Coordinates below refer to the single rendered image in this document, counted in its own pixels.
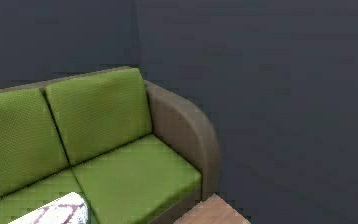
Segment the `green and brown sofa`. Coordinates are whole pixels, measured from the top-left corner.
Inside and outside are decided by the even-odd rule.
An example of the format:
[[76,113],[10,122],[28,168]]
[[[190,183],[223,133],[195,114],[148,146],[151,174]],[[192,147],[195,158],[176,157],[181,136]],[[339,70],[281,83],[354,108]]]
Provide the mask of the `green and brown sofa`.
[[219,167],[207,116],[136,68],[0,90],[0,224],[70,192],[87,224],[174,224]]

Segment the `white patterned pillow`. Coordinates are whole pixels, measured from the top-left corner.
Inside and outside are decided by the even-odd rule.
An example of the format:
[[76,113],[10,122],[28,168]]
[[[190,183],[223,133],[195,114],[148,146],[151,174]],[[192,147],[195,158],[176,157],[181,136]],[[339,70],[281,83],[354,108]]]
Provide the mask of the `white patterned pillow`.
[[59,197],[8,224],[87,224],[88,205],[76,192]]

